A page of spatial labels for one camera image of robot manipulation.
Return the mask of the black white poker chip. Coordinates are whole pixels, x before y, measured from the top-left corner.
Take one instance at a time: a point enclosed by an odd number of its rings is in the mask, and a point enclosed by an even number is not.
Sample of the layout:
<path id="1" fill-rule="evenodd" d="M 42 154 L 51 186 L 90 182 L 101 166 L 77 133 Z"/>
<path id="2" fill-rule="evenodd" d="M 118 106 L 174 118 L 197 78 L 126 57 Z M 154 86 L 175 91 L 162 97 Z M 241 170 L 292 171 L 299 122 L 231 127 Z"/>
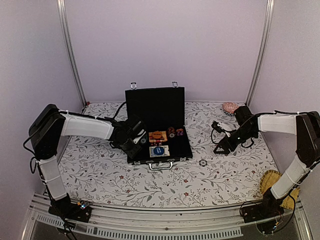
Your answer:
<path id="1" fill-rule="evenodd" d="M 207 165 L 207 161 L 202 159 L 199 161 L 199 165 L 202 166 L 202 167 L 205 167 Z"/>

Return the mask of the blue round blind button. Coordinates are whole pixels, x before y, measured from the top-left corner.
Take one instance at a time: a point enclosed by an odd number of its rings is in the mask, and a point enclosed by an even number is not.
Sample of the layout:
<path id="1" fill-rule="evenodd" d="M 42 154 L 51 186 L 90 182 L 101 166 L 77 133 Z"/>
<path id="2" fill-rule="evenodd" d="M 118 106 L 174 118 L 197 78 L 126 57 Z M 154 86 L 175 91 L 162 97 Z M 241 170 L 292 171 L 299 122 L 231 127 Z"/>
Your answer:
<path id="1" fill-rule="evenodd" d="M 165 149 L 162 146 L 157 146 L 152 151 L 155 156 L 161 156 L 165 153 Z"/>

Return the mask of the orange round blind button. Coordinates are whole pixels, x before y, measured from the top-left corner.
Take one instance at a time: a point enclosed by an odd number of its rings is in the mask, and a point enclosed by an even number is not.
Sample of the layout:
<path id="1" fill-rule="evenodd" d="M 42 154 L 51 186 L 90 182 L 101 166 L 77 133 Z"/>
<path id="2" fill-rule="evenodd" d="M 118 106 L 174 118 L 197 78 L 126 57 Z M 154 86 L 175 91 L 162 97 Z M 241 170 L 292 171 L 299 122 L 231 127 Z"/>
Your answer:
<path id="1" fill-rule="evenodd" d="M 163 134 L 161 131 L 154 131 L 152 132 L 152 137 L 154 139 L 161 139 L 163 137 Z"/>

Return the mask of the black poker set case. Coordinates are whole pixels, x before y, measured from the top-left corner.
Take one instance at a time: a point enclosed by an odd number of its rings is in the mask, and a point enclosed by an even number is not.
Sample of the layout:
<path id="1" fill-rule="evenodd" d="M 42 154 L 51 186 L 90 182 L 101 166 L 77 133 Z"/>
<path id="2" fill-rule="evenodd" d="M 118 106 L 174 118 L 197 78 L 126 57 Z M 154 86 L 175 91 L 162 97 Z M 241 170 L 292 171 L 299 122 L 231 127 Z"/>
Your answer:
<path id="1" fill-rule="evenodd" d="M 193 153 L 185 124 L 185 89 L 173 82 L 171 87 L 141 88 L 125 91 L 127 117 L 136 116 L 144 124 L 146 144 L 140 144 L 142 150 L 135 158 L 127 158 L 131 165 L 148 165 L 154 170 L 154 164 L 168 163 L 168 169 L 175 162 L 189 161 Z M 183 136 L 168 137 L 168 128 L 182 128 Z M 149 132 L 165 131 L 168 141 L 160 144 L 149 143 Z M 168 146 L 169 156 L 150 157 L 150 147 Z"/>

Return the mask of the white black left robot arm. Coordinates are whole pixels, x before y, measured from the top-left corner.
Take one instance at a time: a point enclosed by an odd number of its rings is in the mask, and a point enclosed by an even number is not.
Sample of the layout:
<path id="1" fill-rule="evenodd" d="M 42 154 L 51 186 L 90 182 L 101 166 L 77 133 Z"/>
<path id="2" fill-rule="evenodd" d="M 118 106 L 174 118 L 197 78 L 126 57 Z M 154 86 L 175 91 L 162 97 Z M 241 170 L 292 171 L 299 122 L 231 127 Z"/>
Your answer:
<path id="1" fill-rule="evenodd" d="M 129 158 L 134 158 L 142 149 L 141 138 L 146 135 L 143 121 L 133 115 L 124 121 L 113 117 L 97 117 L 73 113 L 48 104 L 33 122 L 28 131 L 26 143 L 22 146 L 33 155 L 39 169 L 41 181 L 50 197 L 55 201 L 55 209 L 63 216 L 74 213 L 74 205 L 69 202 L 58 167 L 58 145 L 61 137 L 89 137 L 110 142 L 114 149 L 122 150 Z"/>

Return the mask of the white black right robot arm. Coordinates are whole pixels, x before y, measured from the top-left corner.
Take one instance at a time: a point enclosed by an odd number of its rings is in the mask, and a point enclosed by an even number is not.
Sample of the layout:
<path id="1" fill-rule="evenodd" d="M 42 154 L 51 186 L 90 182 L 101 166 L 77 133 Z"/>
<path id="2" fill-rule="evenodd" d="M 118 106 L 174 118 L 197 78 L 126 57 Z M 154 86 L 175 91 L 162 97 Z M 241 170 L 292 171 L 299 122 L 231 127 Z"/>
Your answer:
<path id="1" fill-rule="evenodd" d="M 215 154 L 228 155 L 246 141 L 262 135 L 283 170 L 282 176 L 264 194 L 258 213 L 269 218 L 289 193 L 298 187 L 320 163 L 320 114 L 317 111 L 261 112 L 253 114 L 244 105 L 234 111 L 238 128 L 214 121 L 212 130 L 224 137 L 215 143 Z"/>

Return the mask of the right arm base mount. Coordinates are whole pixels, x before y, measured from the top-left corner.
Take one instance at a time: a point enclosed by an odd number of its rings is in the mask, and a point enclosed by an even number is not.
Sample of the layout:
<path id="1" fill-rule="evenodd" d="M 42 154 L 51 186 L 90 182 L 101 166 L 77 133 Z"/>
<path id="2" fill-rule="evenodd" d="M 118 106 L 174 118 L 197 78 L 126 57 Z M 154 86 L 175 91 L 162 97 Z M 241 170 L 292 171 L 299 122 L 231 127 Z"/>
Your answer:
<path id="1" fill-rule="evenodd" d="M 284 213 L 284 208 L 281 206 L 270 210 L 263 207 L 261 203 L 252 201 L 244 202 L 239 209 L 239 214 L 245 223 L 259 222 L 256 228 L 263 235 L 275 233 Z"/>

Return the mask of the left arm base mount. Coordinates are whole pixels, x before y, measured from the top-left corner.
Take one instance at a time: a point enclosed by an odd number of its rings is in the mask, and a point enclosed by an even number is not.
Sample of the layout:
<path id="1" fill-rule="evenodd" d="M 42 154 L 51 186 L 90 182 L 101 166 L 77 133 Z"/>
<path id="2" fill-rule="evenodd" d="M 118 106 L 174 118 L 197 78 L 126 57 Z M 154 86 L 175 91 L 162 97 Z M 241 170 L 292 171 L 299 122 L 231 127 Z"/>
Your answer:
<path id="1" fill-rule="evenodd" d="M 74 220 L 83 223 L 88 223 L 91 214 L 92 208 L 90 206 L 86 206 L 82 208 L 81 205 L 77 203 L 71 202 L 62 202 L 62 201 L 54 201 L 51 203 L 48 212 L 52 215 L 61 217 L 62 219 L 66 220 Z"/>

